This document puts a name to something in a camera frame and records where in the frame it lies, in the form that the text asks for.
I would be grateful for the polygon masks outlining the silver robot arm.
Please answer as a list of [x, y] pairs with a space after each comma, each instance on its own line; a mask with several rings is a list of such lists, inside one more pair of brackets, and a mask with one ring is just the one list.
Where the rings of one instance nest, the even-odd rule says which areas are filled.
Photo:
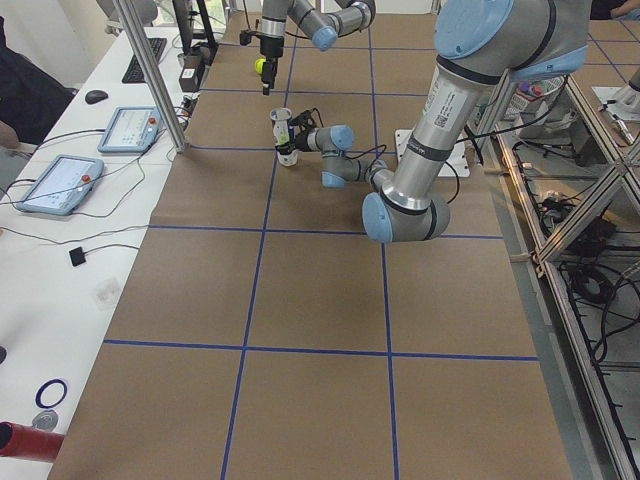
[[293, 21], [321, 52], [331, 48], [338, 38], [370, 27], [376, 16], [374, 1], [337, 1], [340, 9], [322, 13], [310, 1], [264, 1], [257, 30], [262, 66], [262, 93], [270, 95], [275, 87], [279, 59], [284, 54], [287, 20]]
[[345, 127], [314, 129], [297, 149], [323, 156], [322, 183], [341, 188], [366, 181], [362, 205], [367, 235], [379, 243], [435, 238], [447, 227], [447, 203], [429, 193], [484, 90], [505, 72], [540, 80], [584, 63], [588, 1], [448, 1], [438, 14], [436, 69], [421, 118], [396, 170], [381, 161], [348, 159], [353, 136]]

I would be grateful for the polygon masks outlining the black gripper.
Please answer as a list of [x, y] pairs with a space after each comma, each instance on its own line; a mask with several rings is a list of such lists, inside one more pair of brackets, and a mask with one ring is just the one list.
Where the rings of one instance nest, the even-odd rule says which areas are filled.
[[300, 120], [298, 117], [294, 117], [287, 121], [288, 125], [288, 141], [286, 144], [276, 145], [275, 149], [279, 155], [291, 155], [293, 151], [305, 151], [306, 150], [306, 132], [296, 132], [295, 129], [299, 127]]
[[277, 78], [278, 59], [283, 56], [283, 38], [262, 35], [260, 52], [265, 57], [261, 65], [262, 93], [269, 95]]

